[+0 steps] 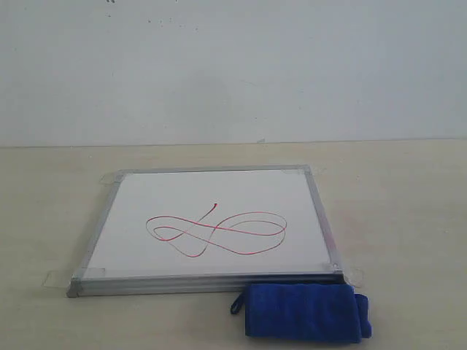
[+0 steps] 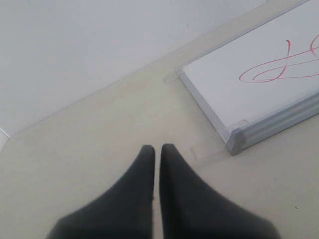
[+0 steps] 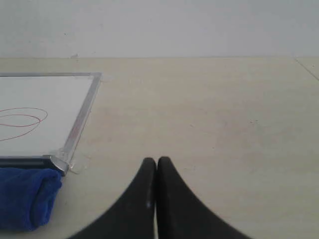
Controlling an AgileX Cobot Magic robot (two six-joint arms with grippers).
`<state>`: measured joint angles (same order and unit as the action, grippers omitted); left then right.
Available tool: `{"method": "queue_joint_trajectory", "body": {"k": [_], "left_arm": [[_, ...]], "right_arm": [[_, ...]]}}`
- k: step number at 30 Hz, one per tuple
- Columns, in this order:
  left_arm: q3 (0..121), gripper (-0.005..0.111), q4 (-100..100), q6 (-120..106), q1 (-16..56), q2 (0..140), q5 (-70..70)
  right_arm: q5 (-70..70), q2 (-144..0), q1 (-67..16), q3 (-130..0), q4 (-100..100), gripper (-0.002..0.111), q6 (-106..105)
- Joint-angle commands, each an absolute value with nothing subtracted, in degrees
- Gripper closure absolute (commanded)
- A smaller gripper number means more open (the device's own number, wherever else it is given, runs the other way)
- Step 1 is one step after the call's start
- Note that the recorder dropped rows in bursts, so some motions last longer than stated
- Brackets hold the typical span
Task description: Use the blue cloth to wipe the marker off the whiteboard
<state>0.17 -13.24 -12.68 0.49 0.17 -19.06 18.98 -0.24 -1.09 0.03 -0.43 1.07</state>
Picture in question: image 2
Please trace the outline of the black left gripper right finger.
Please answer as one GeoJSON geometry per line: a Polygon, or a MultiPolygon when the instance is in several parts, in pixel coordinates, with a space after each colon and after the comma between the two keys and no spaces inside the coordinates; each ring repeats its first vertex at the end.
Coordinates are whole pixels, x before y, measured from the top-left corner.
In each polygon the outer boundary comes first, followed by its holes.
{"type": "Polygon", "coordinates": [[[161,148],[159,197],[165,239],[277,239],[279,232],[206,184],[174,144],[161,148]]]}

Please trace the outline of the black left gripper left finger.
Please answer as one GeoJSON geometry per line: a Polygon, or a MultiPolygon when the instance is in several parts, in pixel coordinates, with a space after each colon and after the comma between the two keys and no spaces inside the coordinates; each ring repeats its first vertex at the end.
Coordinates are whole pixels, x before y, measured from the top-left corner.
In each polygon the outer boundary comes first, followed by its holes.
{"type": "Polygon", "coordinates": [[[150,239],[155,150],[141,147],[124,175],[85,207],[58,220],[50,239],[150,239]]]}

